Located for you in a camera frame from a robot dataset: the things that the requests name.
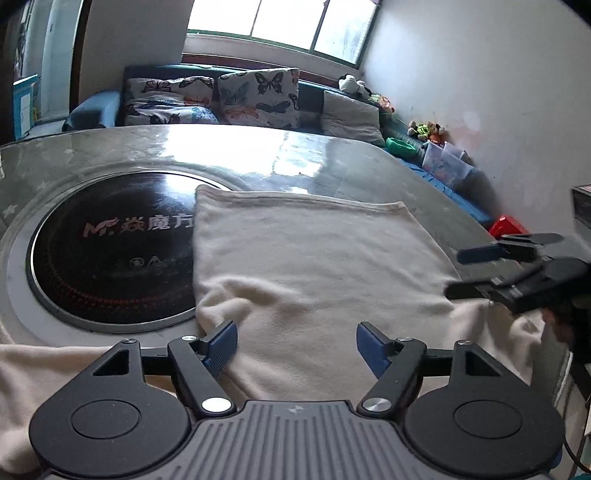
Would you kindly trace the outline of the grey cushion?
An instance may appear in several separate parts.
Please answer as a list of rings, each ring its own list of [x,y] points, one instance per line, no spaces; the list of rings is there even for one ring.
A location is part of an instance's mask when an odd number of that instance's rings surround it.
[[[380,110],[342,94],[324,92],[321,127],[325,135],[386,146],[381,131]]]

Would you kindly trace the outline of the cream knit garment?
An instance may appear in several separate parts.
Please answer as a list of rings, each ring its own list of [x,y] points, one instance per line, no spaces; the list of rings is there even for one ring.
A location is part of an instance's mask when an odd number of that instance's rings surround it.
[[[195,325],[238,328],[222,387],[247,400],[358,402],[370,374],[356,351],[368,321],[432,348],[477,343],[530,381],[544,329],[482,300],[451,302],[451,259],[400,202],[197,189],[191,238]]]

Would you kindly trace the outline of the green plastic bowl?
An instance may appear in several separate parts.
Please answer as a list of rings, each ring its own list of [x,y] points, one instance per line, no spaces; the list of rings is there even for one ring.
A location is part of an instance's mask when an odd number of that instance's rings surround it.
[[[418,150],[414,145],[394,137],[386,139],[385,149],[391,155],[406,161],[413,160],[418,154]]]

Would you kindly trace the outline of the red plastic stool near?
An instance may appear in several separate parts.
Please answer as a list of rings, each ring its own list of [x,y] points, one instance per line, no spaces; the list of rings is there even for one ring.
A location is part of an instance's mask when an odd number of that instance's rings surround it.
[[[504,235],[529,234],[529,231],[514,217],[502,215],[488,230],[494,238],[500,238]]]

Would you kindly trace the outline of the butterfly pillow upright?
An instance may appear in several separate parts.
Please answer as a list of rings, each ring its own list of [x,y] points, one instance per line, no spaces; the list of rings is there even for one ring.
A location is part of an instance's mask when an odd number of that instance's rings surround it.
[[[300,126],[297,68],[245,70],[218,77],[221,113],[229,124],[294,130]]]

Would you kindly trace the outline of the butterfly pillow left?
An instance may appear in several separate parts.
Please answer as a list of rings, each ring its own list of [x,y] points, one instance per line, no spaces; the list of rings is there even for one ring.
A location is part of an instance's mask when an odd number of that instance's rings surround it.
[[[130,78],[125,86],[124,125],[218,124],[214,80]]]

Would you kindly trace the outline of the colourful plush toys pile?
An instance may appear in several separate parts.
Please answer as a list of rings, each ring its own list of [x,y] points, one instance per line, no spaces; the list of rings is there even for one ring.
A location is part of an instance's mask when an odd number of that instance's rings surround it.
[[[427,123],[412,121],[409,124],[407,135],[421,142],[430,141],[438,145],[443,145],[445,143],[446,130],[442,125],[431,121]]]

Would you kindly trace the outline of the blue sectional sofa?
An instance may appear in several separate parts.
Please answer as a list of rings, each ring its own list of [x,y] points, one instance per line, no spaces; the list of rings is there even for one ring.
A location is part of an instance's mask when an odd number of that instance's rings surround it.
[[[440,149],[440,143],[414,126],[402,126],[377,95],[348,94],[305,80],[294,67],[128,66],[121,89],[91,95],[66,117],[62,129],[167,124],[256,126],[365,141],[408,164],[484,227],[494,222],[468,198],[475,171],[455,186],[424,168],[426,153]]]

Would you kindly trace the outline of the round black induction cooker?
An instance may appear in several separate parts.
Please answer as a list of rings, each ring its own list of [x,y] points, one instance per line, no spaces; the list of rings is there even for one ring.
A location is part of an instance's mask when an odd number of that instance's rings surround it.
[[[89,332],[144,333],[195,311],[195,192],[221,189],[167,170],[103,176],[53,206],[28,245],[27,280],[59,321]]]

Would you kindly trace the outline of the clear plastic storage box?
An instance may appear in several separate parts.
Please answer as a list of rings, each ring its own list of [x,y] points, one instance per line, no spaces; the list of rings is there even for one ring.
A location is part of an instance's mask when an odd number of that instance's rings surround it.
[[[477,174],[473,166],[433,142],[426,143],[422,168],[455,191],[467,187]]]

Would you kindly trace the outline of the window with green frame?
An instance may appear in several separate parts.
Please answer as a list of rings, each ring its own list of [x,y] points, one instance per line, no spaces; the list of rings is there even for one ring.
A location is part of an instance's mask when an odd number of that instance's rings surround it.
[[[359,65],[379,1],[195,1],[188,32],[286,47]]]

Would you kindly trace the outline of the light blue box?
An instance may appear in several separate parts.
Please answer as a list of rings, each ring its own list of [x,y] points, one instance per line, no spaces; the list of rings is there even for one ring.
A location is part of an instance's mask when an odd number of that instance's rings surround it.
[[[26,137],[34,126],[34,87],[38,74],[21,78],[13,83],[13,131],[16,140]]]

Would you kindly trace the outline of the white plush toy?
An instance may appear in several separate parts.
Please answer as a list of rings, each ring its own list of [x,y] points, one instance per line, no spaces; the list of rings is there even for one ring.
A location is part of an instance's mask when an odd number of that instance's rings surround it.
[[[346,74],[338,80],[339,90],[356,99],[369,100],[373,95],[363,80],[356,80],[351,74]]]

